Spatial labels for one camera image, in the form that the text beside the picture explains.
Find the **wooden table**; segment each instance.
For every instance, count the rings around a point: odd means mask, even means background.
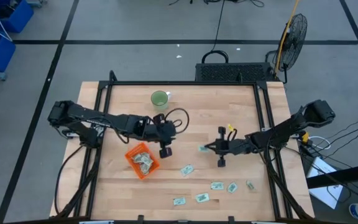
[[[93,108],[97,86],[97,82],[84,82],[78,104]],[[92,219],[136,220],[138,215],[144,215],[145,220],[224,221],[228,216],[234,216],[236,221],[274,220],[267,172],[258,154],[228,155],[227,166],[218,168],[217,155],[212,151],[198,151],[198,146],[215,140],[218,136],[218,126],[232,124],[238,129],[238,138],[259,131],[252,87],[113,86],[109,113],[152,117],[156,112],[150,102],[150,96],[156,90],[172,93],[169,109],[186,109],[190,115],[190,125],[184,133],[177,136],[177,140],[173,141],[173,156],[160,159],[160,169],[145,180],[137,178],[124,158],[126,151],[139,142],[131,139],[129,144],[123,144],[113,131],[108,129],[104,137]],[[268,93],[275,123],[288,119],[290,112],[282,83],[268,83]],[[185,116],[179,112],[172,114],[170,119],[174,118],[183,118],[183,121],[186,121]],[[266,115],[264,121],[268,126]],[[146,144],[158,157],[159,145]],[[293,140],[288,146],[297,149]],[[76,148],[78,140],[69,140],[65,158]],[[78,188],[84,154],[85,150],[79,152],[67,163],[62,172],[58,193],[60,210]],[[299,155],[284,149],[281,154],[288,189],[305,211],[314,216]],[[195,170],[190,175],[182,177],[180,169],[187,164],[193,165]],[[248,189],[247,180],[253,183],[255,190]],[[225,187],[231,182],[236,182],[239,188],[233,194],[228,193],[226,189],[210,190],[213,181],[224,182]],[[195,195],[205,192],[209,193],[211,200],[197,203]],[[281,214],[284,217],[282,195],[278,188],[277,193]],[[174,207],[173,199],[177,197],[186,197],[186,205]],[[81,214],[85,213],[87,199],[88,192],[84,195]]]

